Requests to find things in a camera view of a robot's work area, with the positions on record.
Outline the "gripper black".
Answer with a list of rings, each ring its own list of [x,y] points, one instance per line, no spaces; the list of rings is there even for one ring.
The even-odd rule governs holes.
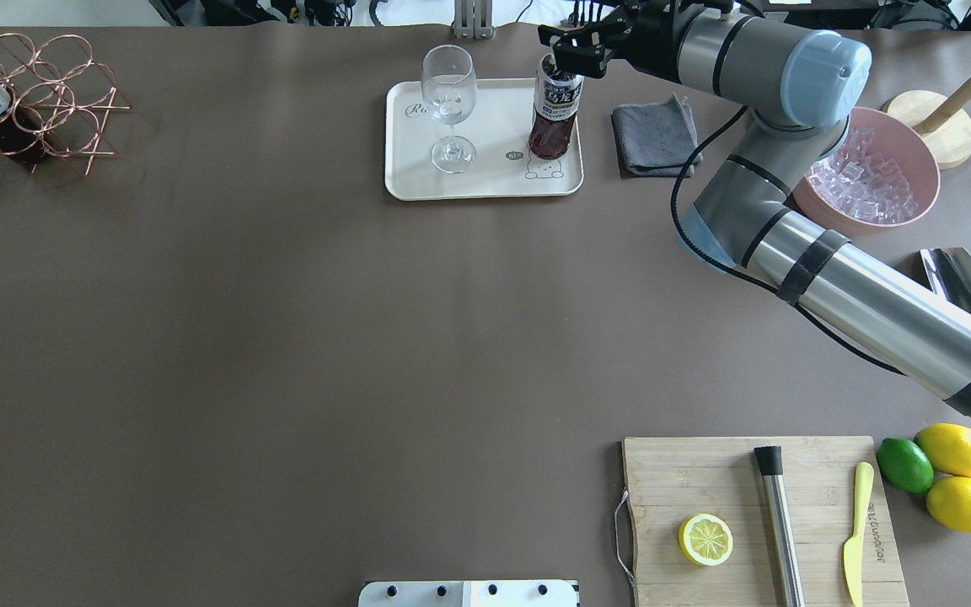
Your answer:
[[[679,80],[679,47],[689,23],[686,1],[609,1],[598,22],[563,28],[540,24],[539,43],[550,46],[562,72],[602,79],[609,62],[628,62],[637,72]]]

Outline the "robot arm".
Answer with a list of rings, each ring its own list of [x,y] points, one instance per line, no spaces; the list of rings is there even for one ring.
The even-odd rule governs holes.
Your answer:
[[[679,237],[971,418],[971,314],[850,241],[909,216],[856,184],[839,210],[808,178],[848,141],[873,62],[866,45],[745,13],[739,1],[612,1],[598,22],[543,24],[537,35],[563,72],[601,79],[623,59],[750,111],[751,130],[674,219]]]

